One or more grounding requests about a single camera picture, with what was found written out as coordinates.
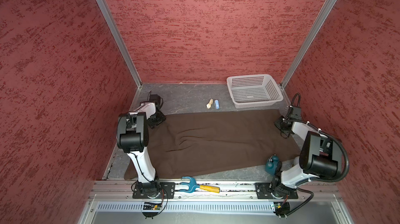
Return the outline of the aluminium corner post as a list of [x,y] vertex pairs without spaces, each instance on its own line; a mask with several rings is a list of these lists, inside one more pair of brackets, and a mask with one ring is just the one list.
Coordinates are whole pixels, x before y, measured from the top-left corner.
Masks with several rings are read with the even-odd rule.
[[322,28],[324,22],[328,18],[329,14],[330,14],[331,10],[333,9],[333,7],[335,6],[336,2],[337,2],[337,0],[325,0],[316,19],[314,20],[314,23],[311,26],[306,38],[304,39],[299,51],[297,52],[292,64],[290,65],[289,69],[287,70],[286,74],[284,75],[284,77],[280,83],[282,90],[285,90],[285,88],[289,84],[290,79],[292,78],[296,69],[300,65],[302,59],[304,58],[309,47],[311,46],[315,37],[317,36],[320,29]]
[[129,54],[128,48],[126,47],[126,44],[123,40],[123,37],[117,27],[117,24],[112,16],[112,13],[109,9],[109,6],[107,5],[106,0],[96,0],[96,3],[98,4],[100,11],[103,15],[103,18],[105,19],[108,28],[117,44],[117,47],[127,65],[127,68],[136,84],[136,86],[141,89],[143,82],[139,76],[139,73],[134,65],[134,62],[131,58],[131,55]]

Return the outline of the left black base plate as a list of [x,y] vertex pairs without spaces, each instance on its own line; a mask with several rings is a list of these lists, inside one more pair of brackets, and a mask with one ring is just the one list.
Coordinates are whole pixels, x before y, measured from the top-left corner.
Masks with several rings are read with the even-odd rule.
[[173,199],[176,184],[174,182],[138,182],[133,188],[133,199]]

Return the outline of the blue yellow garden fork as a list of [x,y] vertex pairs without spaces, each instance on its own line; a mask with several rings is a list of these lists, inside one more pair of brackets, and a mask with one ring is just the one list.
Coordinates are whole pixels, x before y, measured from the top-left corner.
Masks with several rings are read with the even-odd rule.
[[189,181],[189,182],[182,182],[181,183],[181,185],[187,186],[187,189],[179,189],[179,190],[176,190],[176,192],[193,193],[193,192],[196,191],[196,189],[201,189],[201,190],[208,191],[208,192],[220,193],[220,188],[219,187],[198,184],[196,182],[195,178],[193,178],[193,177],[184,176],[181,179]]

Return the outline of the right aluminium corner post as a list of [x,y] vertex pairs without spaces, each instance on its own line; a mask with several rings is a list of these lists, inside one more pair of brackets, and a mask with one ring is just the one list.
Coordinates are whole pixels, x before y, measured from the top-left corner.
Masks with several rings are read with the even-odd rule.
[[297,52],[292,64],[290,65],[289,69],[287,70],[286,74],[284,75],[284,77],[280,83],[282,90],[285,90],[285,88],[289,84],[290,79],[292,78],[296,69],[300,65],[302,59],[304,58],[309,47],[311,46],[315,37],[317,36],[320,29],[322,28],[324,22],[328,18],[329,14],[330,14],[331,10],[333,9],[333,7],[335,6],[336,2],[337,2],[337,0],[325,0],[316,19],[314,20],[314,23],[311,26],[306,38],[304,39],[299,51]]

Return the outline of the teal small bottle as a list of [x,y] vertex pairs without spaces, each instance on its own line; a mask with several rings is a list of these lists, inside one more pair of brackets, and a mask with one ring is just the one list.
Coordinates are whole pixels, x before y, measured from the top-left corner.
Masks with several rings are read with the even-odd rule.
[[265,165],[265,171],[269,175],[274,176],[277,172],[281,170],[282,162],[279,157],[275,154],[271,156]]

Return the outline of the white plastic basket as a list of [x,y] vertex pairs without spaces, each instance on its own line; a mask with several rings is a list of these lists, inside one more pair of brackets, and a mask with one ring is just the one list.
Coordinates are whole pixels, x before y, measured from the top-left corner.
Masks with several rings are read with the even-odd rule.
[[228,91],[235,108],[271,106],[283,101],[282,92],[268,74],[231,76]]

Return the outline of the brown trousers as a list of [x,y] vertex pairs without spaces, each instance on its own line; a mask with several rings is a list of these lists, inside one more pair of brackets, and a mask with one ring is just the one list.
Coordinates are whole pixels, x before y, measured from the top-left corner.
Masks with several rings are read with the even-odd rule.
[[168,115],[149,130],[150,160],[161,179],[201,176],[265,165],[276,154],[281,161],[299,156],[274,122],[278,110],[205,112]]

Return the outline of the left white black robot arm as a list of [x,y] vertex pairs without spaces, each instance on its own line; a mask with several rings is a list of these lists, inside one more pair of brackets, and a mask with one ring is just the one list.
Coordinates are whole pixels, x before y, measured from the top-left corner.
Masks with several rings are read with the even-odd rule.
[[164,120],[158,113],[155,102],[145,101],[134,111],[120,114],[117,121],[117,147],[130,157],[137,173],[134,195],[149,199],[165,197],[148,152],[149,128]]

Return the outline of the left aluminium corner post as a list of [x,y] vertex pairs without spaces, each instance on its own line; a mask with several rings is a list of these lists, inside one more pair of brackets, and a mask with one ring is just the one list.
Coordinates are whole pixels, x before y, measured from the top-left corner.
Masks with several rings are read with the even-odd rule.
[[143,82],[139,76],[139,73],[134,65],[134,62],[131,58],[131,55],[129,54],[128,48],[126,47],[126,44],[123,40],[123,37],[117,27],[117,24],[112,16],[112,13],[109,9],[109,6],[107,5],[106,0],[96,0],[96,3],[98,4],[100,11],[103,15],[103,18],[105,19],[108,28],[117,44],[117,47],[127,65],[127,68],[136,84],[136,86],[141,89]]

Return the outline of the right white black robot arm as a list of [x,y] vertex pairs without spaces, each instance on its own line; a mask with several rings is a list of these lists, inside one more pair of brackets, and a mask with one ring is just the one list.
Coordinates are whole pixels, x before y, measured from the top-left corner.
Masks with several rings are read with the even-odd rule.
[[267,162],[266,172],[273,175],[270,192],[274,198],[289,196],[307,182],[338,182],[349,173],[349,156],[343,144],[331,135],[310,122],[292,117],[280,117],[276,126],[287,137],[298,135],[304,143],[291,169],[282,171],[276,155]]

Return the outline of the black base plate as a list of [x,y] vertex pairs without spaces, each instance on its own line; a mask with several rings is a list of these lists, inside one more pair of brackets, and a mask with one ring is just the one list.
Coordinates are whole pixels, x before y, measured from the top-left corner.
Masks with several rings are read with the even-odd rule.
[[255,183],[255,192],[259,200],[297,200],[299,198],[295,189],[279,189],[271,186],[270,182]]
[[176,184],[174,182],[138,182],[133,188],[133,199],[173,199]]

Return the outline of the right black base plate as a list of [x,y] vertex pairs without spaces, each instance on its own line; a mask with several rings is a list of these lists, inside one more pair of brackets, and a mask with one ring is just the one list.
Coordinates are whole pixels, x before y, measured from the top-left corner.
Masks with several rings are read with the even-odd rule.
[[255,183],[255,192],[259,200],[297,200],[299,198],[295,189],[279,189],[271,186],[270,182]]

